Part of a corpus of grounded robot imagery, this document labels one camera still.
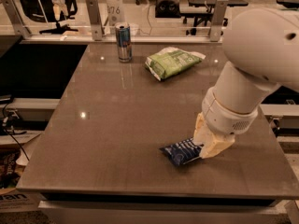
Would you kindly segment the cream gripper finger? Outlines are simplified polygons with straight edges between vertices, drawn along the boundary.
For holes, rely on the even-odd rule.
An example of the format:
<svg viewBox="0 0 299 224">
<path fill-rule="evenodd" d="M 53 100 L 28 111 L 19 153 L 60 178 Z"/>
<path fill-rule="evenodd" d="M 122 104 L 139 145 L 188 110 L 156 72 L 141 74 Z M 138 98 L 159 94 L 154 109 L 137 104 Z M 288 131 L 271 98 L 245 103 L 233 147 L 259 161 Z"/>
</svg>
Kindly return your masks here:
<svg viewBox="0 0 299 224">
<path fill-rule="evenodd" d="M 204 144 L 200 157 L 202 159 L 212 158 L 223 152 L 223 150 L 227 149 L 233 144 L 233 142 L 229 141 L 217 141 L 209 144 Z"/>
<path fill-rule="evenodd" d="M 193 142 L 200 147 L 206 144 L 206 137 L 203 134 L 197 134 L 193 137 Z"/>
</svg>

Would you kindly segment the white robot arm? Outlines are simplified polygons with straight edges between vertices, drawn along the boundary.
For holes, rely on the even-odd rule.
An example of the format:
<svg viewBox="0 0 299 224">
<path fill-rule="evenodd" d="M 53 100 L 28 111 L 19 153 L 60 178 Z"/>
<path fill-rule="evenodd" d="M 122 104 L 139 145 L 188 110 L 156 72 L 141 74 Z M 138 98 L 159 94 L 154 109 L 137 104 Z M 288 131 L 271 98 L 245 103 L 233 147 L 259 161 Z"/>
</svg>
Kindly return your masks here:
<svg viewBox="0 0 299 224">
<path fill-rule="evenodd" d="M 227 57 L 198 114 L 193 142 L 199 157 L 214 157 L 245 133 L 260 103 L 279 87 L 299 89 L 299 15 L 254 8 L 238 14 L 224 32 Z"/>
</svg>

